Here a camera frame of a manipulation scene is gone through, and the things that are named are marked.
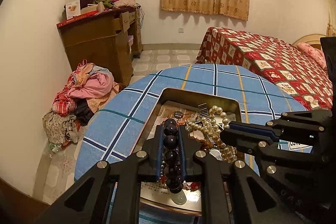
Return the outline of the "red knot tassel ornament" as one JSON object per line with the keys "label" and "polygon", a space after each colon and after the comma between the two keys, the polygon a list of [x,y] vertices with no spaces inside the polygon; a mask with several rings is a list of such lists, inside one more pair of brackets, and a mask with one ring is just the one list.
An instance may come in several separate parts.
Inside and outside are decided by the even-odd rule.
{"label": "red knot tassel ornament", "polygon": [[200,182],[184,182],[183,183],[183,189],[189,190],[189,191],[196,191],[201,188]]}

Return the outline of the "silver metal watch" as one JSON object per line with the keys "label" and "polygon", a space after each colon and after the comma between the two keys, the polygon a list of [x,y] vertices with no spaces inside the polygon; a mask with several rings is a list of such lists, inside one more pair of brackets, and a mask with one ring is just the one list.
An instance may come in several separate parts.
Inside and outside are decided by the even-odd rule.
{"label": "silver metal watch", "polygon": [[224,143],[220,139],[221,128],[217,124],[217,120],[215,119],[215,112],[213,108],[208,108],[206,103],[202,103],[198,105],[199,115],[201,117],[202,127],[201,130],[205,139],[207,139],[212,147],[209,148],[209,154],[214,156],[217,160],[224,160],[224,152],[222,151],[222,146]]}

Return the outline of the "green jade bangle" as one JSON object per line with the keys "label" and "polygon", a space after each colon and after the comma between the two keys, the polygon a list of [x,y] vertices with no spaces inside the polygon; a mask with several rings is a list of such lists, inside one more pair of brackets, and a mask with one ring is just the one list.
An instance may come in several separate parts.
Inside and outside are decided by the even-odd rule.
{"label": "green jade bangle", "polygon": [[177,191],[170,191],[170,198],[173,203],[177,205],[184,205],[187,202],[186,195],[183,190]]}

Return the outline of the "red patterned bed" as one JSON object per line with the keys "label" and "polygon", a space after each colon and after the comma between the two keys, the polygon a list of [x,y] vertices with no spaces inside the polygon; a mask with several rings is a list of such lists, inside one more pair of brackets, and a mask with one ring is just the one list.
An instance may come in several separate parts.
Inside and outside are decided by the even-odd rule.
{"label": "red patterned bed", "polygon": [[238,65],[260,75],[307,110],[331,109],[333,88],[324,60],[278,38],[224,27],[210,27],[197,63]]}

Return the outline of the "blue plaid tablecloth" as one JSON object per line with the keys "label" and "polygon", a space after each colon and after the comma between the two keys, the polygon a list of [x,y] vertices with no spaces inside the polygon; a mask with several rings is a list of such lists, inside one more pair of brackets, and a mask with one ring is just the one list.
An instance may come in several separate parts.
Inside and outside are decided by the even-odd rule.
{"label": "blue plaid tablecloth", "polygon": [[305,109],[276,85],[240,66],[195,64],[161,70],[125,88],[91,118],[76,161],[75,180],[99,160],[118,162],[131,153],[165,88],[234,99],[242,120],[254,124],[264,125],[283,112]]}

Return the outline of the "pink pillow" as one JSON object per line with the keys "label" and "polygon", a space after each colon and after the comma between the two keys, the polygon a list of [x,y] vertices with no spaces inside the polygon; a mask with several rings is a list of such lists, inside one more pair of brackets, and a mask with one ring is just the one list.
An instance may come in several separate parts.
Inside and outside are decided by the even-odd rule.
{"label": "pink pillow", "polygon": [[324,53],[307,43],[298,43],[297,48],[307,56],[311,57],[323,70],[327,70],[327,64]]}

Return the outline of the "pink metal tin box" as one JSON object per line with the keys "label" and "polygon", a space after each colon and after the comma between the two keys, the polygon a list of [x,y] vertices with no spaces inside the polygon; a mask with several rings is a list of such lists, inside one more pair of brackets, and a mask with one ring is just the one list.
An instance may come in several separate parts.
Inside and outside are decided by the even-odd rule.
{"label": "pink metal tin box", "polygon": [[[227,114],[229,121],[240,122],[242,116],[240,114],[240,106],[235,99],[219,97],[204,93],[191,92],[182,89],[165,88],[153,110],[150,112],[142,132],[137,138],[137,142],[133,146],[133,152],[137,152],[143,148],[143,143],[148,139],[154,138],[156,127],[163,124],[165,120],[171,118],[178,125],[187,125],[189,122],[202,126],[201,117],[199,115],[198,105],[206,103],[210,108],[214,105],[222,107]],[[211,143],[205,139],[201,130],[186,128],[188,137],[194,139],[205,152],[209,152],[212,147]],[[234,148],[224,148],[224,161],[244,159],[241,152],[237,152]],[[189,215],[201,215],[201,190],[189,191],[183,189],[187,202],[184,205],[173,203],[170,193],[165,185],[165,179],[160,178],[156,182],[143,182],[141,186],[140,202],[167,211],[175,211]]]}

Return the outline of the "cream wooden headboard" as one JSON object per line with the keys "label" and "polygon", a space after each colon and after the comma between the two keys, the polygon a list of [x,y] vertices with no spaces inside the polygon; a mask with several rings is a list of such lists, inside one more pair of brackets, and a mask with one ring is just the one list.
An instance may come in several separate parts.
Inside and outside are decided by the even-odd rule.
{"label": "cream wooden headboard", "polygon": [[325,36],[326,35],[323,35],[323,34],[306,35],[306,36],[303,36],[302,38],[298,39],[297,41],[295,41],[292,44],[292,46],[297,47],[297,45],[299,43],[305,43],[305,44],[308,44],[308,45],[312,46],[313,48],[316,48],[318,50],[322,50],[320,39],[324,38]]}

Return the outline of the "clothes pile on floor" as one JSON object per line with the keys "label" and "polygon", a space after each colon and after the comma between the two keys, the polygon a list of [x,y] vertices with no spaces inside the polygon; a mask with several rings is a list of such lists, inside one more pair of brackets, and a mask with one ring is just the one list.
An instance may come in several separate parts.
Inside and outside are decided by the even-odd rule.
{"label": "clothes pile on floor", "polygon": [[84,59],[42,118],[49,143],[64,147],[79,141],[79,131],[121,91],[112,72]]}

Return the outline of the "brown wooden cabinet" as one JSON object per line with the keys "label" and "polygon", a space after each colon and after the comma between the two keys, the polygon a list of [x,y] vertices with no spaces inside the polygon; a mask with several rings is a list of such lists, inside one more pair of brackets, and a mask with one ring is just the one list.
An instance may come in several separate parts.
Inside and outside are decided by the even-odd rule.
{"label": "brown wooden cabinet", "polygon": [[133,58],[143,51],[139,8],[84,14],[58,23],[57,28],[73,70],[86,60],[109,69],[123,88],[129,85]]}

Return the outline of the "white product box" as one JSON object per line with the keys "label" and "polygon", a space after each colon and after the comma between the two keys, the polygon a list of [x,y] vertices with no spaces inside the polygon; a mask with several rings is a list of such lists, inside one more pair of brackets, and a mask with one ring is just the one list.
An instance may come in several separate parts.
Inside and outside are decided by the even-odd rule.
{"label": "white product box", "polygon": [[80,0],[64,0],[67,19],[81,15]]}

